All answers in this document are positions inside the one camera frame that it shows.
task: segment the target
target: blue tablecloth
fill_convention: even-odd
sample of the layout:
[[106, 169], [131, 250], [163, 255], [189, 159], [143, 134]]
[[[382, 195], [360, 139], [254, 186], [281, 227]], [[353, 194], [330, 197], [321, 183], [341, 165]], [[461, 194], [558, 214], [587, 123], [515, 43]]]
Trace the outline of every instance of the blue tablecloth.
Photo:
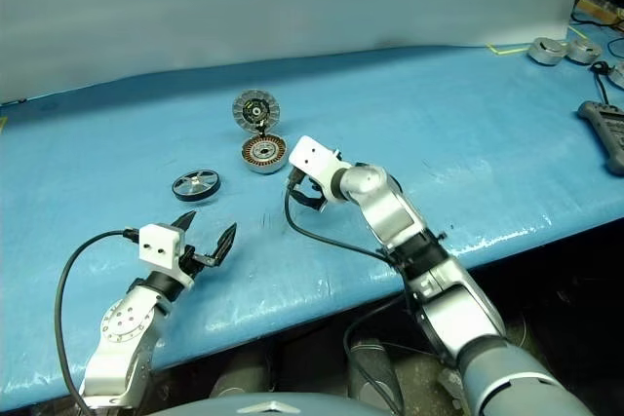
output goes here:
[[[615, 37], [583, 30], [603, 45]], [[582, 101], [600, 98], [592, 74], [566, 60], [544, 67], [486, 48], [408, 48], [153, 74], [2, 108], [0, 409], [66, 394], [55, 288], [67, 256], [102, 231], [171, 222], [195, 207], [187, 241], [212, 251], [238, 222], [225, 263], [175, 304], [156, 367], [400, 288], [385, 265], [288, 228], [288, 169], [259, 175], [241, 160], [249, 135], [231, 103], [250, 88], [278, 98], [273, 132], [289, 145], [309, 134], [347, 161], [386, 167], [467, 267], [624, 215], [624, 179], [605, 170], [601, 145], [575, 116]], [[622, 90], [606, 88], [624, 105]], [[203, 203], [180, 202], [172, 182], [200, 168], [217, 170], [221, 189]], [[354, 207], [293, 212], [313, 231], [375, 246]], [[145, 273], [137, 246], [122, 239], [76, 263], [64, 330], [77, 384], [103, 312]]]

